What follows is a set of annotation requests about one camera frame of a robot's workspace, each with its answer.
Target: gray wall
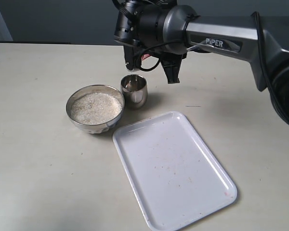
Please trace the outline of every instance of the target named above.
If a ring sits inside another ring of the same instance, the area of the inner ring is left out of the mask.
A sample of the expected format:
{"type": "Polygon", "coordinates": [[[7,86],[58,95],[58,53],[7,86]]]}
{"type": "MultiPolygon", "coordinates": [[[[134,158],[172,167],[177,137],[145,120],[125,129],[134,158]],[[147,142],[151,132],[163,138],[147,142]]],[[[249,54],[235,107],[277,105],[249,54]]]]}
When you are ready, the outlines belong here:
{"type": "MultiPolygon", "coordinates": [[[[289,15],[289,0],[178,2],[193,6],[200,15],[251,15],[254,11],[289,15]]],[[[115,44],[118,12],[111,0],[0,0],[0,11],[15,41],[115,44]]]]}

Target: white table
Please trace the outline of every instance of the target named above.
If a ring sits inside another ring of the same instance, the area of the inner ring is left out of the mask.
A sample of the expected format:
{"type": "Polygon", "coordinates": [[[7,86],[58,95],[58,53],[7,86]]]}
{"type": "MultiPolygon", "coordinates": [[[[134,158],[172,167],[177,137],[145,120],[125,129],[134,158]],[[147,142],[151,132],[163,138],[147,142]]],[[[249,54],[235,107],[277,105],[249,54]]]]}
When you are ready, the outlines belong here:
{"type": "MultiPolygon", "coordinates": [[[[0,44],[0,231],[149,230],[112,132],[85,134],[65,112],[76,90],[118,88],[126,74],[119,46],[0,44]]],[[[289,126],[249,64],[191,53],[180,84],[161,67],[141,75],[150,98],[119,126],[182,112],[239,190],[234,205],[186,230],[289,231],[289,126]]]]}

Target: table surface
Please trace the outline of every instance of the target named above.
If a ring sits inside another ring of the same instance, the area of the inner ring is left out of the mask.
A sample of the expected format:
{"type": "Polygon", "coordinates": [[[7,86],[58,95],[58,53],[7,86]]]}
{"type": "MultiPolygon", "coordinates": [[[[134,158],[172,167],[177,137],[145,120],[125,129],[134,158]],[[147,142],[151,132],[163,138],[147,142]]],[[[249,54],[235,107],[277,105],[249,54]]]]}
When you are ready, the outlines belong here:
{"type": "MultiPolygon", "coordinates": [[[[85,134],[65,112],[76,90],[127,74],[121,46],[0,44],[0,231],[149,230],[113,131],[85,134]]],[[[180,84],[161,67],[141,75],[148,102],[118,127],[179,111],[238,187],[236,203],[185,230],[289,231],[289,126],[249,64],[191,53],[180,84]]]]}

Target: robotic arm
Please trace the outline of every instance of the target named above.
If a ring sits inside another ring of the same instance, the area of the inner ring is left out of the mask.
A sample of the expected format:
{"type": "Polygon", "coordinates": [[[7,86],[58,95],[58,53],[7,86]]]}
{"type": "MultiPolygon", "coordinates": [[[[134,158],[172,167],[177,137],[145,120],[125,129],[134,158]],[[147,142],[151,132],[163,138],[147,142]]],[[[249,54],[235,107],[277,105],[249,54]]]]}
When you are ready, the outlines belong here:
{"type": "Polygon", "coordinates": [[[151,71],[160,63],[168,83],[179,83],[189,51],[217,53],[250,63],[256,87],[268,88],[272,105],[289,125],[289,17],[199,16],[177,0],[112,0],[119,10],[115,41],[124,46],[130,71],[151,71]],[[158,58],[141,67],[141,57],[158,58]]]}

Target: piper logo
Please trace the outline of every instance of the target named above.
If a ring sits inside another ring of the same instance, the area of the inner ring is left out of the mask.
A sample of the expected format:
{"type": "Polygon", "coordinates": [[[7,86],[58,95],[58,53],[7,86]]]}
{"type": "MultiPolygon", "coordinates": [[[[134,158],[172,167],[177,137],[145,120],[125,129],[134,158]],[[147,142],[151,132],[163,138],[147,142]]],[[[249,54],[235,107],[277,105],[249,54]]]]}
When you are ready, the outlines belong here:
{"type": "Polygon", "coordinates": [[[212,39],[207,38],[206,44],[214,46],[214,47],[219,47],[219,48],[223,47],[223,41],[218,40],[218,39],[213,39],[213,38],[212,39]]]}

